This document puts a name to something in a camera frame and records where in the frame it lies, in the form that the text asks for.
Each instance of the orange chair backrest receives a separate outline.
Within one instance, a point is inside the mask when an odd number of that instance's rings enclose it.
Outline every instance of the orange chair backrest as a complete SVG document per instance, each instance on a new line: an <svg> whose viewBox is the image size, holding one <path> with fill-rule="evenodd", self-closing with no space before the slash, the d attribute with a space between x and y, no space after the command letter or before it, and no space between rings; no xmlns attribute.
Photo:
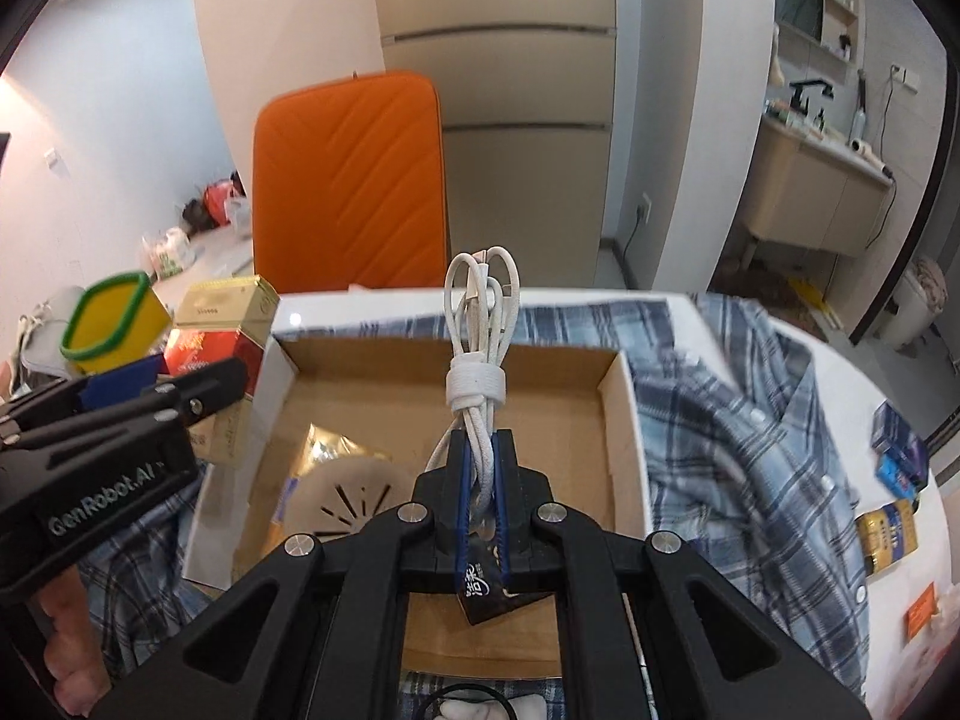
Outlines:
<svg viewBox="0 0 960 720"><path fill-rule="evenodd" d="M413 73L273 100L253 134L253 263L279 293L438 287L448 256L440 105Z"/></svg>

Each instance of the bathroom sink cabinet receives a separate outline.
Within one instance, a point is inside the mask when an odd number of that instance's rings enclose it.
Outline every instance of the bathroom sink cabinet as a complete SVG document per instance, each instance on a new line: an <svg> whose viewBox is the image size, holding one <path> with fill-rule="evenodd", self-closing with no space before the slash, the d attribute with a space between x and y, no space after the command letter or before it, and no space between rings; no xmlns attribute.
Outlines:
<svg viewBox="0 0 960 720"><path fill-rule="evenodd" d="M863 253L891 182L764 117L738 217L758 241Z"/></svg>

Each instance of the wall outlet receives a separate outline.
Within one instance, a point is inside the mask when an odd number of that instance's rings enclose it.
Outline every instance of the wall outlet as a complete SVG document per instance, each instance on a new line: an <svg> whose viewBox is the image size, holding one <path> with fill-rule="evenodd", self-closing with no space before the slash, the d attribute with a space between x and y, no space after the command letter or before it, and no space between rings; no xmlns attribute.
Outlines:
<svg viewBox="0 0 960 720"><path fill-rule="evenodd" d="M890 68L890 77L897 83L904 84L913 93L920 90L920 74L914 70L908 70L901 65L893 65Z"/></svg>
<svg viewBox="0 0 960 720"><path fill-rule="evenodd" d="M637 221L641 224L646 224L650 221L650 209L653 207L653 202L650 199L649 194L643 193L640 196L640 203L637 204Z"/></svg>

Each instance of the faucet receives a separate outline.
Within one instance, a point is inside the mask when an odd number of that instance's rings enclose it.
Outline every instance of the faucet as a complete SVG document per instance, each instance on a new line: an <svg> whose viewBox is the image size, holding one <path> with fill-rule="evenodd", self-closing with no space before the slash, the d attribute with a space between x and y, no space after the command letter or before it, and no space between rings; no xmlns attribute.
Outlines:
<svg viewBox="0 0 960 720"><path fill-rule="evenodd" d="M793 89L793 97L790 98L790 107L802 113L804 116L810 113L810 100L803 101L803 90L810 86L824 87L824 97L833 100L833 84L824 79L808 79L806 81L794 81L790 84Z"/></svg>

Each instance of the human hand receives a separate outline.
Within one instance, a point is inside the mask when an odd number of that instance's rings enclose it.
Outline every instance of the human hand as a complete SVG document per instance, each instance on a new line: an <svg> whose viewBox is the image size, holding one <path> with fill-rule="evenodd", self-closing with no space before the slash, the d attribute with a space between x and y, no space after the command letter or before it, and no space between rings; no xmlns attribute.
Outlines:
<svg viewBox="0 0 960 720"><path fill-rule="evenodd" d="M93 704L110 690L100 645L90 623L86 589L72 566L35 597L54 626L43 651L47 670L56 680L54 696L68 714L89 717Z"/></svg>
<svg viewBox="0 0 960 720"><path fill-rule="evenodd" d="M510 699L517 720L546 720L544 696L532 695ZM472 704L469 701L445 701L440 704L437 720L507 720L507 712L496 701Z"/></svg>

